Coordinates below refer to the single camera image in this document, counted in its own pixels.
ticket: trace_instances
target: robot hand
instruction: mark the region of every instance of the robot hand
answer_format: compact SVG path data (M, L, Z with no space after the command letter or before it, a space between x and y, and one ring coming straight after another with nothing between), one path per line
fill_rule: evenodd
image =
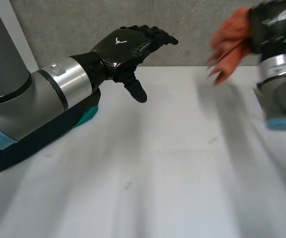
M107 70L106 79L123 83L134 99L145 103L146 93L134 72L138 64L142 63L150 53L168 44L177 45L178 40L156 26L152 28L146 25L121 27L100 41L86 55L99 56ZM85 54L72 58L83 68L87 68L87 62L82 63L82 57L85 57Z
M251 52L265 58L286 54L286 0L263 2L249 10Z

